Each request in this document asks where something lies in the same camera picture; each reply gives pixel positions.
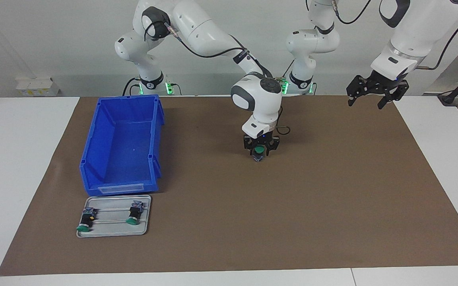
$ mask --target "brown table surface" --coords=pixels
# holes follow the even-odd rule
[[[0,275],[458,265],[458,214],[395,106],[346,101],[284,98],[291,134],[256,163],[229,98],[162,98],[148,232],[80,239],[81,98]]]

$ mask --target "white tabletop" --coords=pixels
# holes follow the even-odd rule
[[[42,180],[78,98],[0,98],[0,264]],[[458,211],[458,110],[435,97],[396,103],[427,161]],[[452,286],[458,266],[238,272],[69,274],[0,277],[0,285],[310,285]]]

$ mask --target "blue plastic crate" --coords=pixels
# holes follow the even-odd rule
[[[157,95],[100,98],[87,136],[80,173],[89,196],[158,190],[160,129]]]

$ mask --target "green cap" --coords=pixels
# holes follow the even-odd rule
[[[262,152],[264,152],[264,146],[258,145],[254,148],[254,151],[258,154],[262,154]]]
[[[78,226],[77,231],[78,232],[89,232],[89,228],[87,226]]]
[[[133,226],[136,226],[139,224],[139,221],[138,220],[135,220],[134,218],[131,218],[129,217],[127,220],[126,220],[127,224],[131,224]]]

